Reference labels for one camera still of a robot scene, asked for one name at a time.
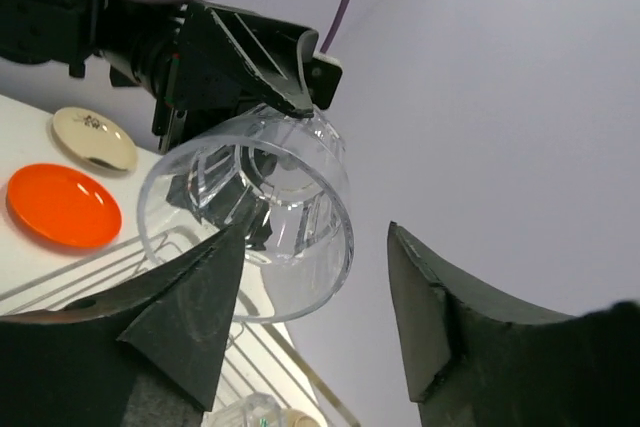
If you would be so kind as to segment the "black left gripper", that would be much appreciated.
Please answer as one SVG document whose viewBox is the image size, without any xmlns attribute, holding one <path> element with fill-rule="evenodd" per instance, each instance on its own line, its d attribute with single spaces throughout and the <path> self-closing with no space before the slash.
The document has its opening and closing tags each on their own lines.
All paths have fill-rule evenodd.
<svg viewBox="0 0 640 427">
<path fill-rule="evenodd" d="M 318 38 L 307 26 L 205 1 L 112 0 L 96 28 L 112 86 L 154 97 L 161 153 L 259 104 L 289 117 L 327 110 L 343 68 L 317 51 Z"/>
</svg>

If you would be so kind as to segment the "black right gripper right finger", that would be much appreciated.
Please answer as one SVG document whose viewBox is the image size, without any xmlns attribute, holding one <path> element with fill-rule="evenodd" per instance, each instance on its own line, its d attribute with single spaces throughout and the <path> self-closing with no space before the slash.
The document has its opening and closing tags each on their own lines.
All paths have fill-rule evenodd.
<svg viewBox="0 0 640 427">
<path fill-rule="evenodd" d="M 388 274 L 410 400 L 425 426 L 635 426 L 639 305 L 570 316 L 451 264 L 404 227 Z"/>
</svg>

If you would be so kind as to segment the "clear faceted drinking glass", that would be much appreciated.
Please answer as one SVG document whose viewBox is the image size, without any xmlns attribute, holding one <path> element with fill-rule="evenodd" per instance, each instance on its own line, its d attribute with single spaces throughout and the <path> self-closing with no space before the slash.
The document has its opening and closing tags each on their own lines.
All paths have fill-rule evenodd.
<svg viewBox="0 0 640 427">
<path fill-rule="evenodd" d="M 281 427 L 285 424 L 282 409 L 274 397 L 252 393 L 210 414 L 203 422 L 210 427 Z"/>
</svg>

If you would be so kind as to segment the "white ceramic bowl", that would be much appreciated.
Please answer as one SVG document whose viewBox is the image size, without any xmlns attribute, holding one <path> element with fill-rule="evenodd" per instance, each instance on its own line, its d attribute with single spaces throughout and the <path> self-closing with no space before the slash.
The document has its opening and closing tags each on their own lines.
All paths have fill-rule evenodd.
<svg viewBox="0 0 640 427">
<path fill-rule="evenodd" d="M 281 414 L 284 427 L 321 427 L 317 420 L 297 409 L 283 409 Z"/>
</svg>

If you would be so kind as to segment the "orange plate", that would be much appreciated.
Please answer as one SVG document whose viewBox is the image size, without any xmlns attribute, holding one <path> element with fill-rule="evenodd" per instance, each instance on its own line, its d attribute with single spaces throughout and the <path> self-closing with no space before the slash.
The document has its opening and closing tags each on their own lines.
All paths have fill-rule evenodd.
<svg viewBox="0 0 640 427">
<path fill-rule="evenodd" d="M 71 167 L 36 163 L 18 169 L 8 180 L 6 200 L 19 224 L 64 247 L 101 248 L 121 231 L 121 210 L 111 193 Z"/>
</svg>

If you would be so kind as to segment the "cream floral plate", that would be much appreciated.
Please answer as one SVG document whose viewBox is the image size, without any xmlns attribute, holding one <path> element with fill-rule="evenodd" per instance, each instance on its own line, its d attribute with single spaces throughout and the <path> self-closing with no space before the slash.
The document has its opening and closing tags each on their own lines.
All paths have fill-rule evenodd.
<svg viewBox="0 0 640 427">
<path fill-rule="evenodd" d="M 122 174 L 137 167 L 137 147 L 131 137 L 97 112 L 63 107 L 53 114 L 51 132 L 65 153 L 84 163 Z"/>
</svg>

